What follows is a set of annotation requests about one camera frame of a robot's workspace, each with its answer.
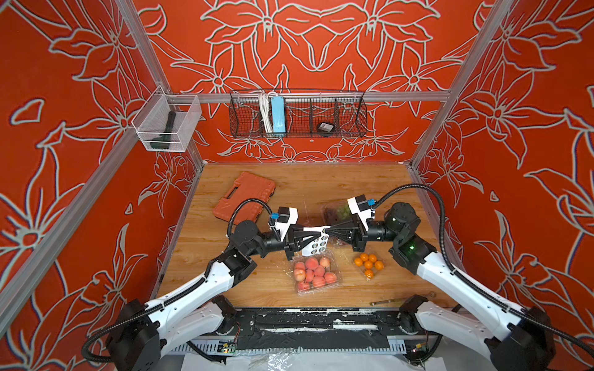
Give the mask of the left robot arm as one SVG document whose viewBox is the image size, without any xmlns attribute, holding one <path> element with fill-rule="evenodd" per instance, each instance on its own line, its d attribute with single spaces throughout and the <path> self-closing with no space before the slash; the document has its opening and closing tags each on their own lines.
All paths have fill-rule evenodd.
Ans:
<svg viewBox="0 0 594 371">
<path fill-rule="evenodd" d="M 167 351 L 190 340 L 201 319 L 207 320 L 207 332 L 220 328 L 233 317 L 222 295 L 254 272 L 253 256 L 282 251 L 292 259 L 324 235 L 325 227 L 303 227 L 298 218 L 297 209 L 281 207 L 269 213 L 268 232 L 251 220 L 229 223 L 229 243 L 204 273 L 145 304 L 128 303 L 116 323 L 85 341 L 82 357 L 90 363 L 112 363 L 118 370 L 150 370 Z"/>
</svg>

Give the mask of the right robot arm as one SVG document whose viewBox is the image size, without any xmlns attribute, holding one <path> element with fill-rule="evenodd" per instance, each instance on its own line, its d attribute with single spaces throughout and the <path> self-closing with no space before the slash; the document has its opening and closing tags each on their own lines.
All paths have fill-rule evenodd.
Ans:
<svg viewBox="0 0 594 371">
<path fill-rule="evenodd" d="M 408 189 L 424 190 L 436 199 L 440 211 L 438 247 L 416 235 L 420 220 L 407 203 L 394 204 L 384 220 L 375 221 L 375 211 L 381 204 Z M 350 200 L 349 207 L 351 219 L 325 228 L 325 233 L 350 244 L 355 251 L 363 251 L 369 241 L 392 243 L 389 252 L 401 267 L 433 283 L 490 329 L 493 337 L 487 341 L 487 352 L 496 369 L 548 369 L 556 354 L 555 337 L 593 354 L 593 348 L 582 340 L 552 327 L 542 310 L 525 309 L 495 294 L 452 263 L 445 249 L 444 202 L 431 187 L 401 185 L 378 201 L 358 196 Z"/>
</svg>

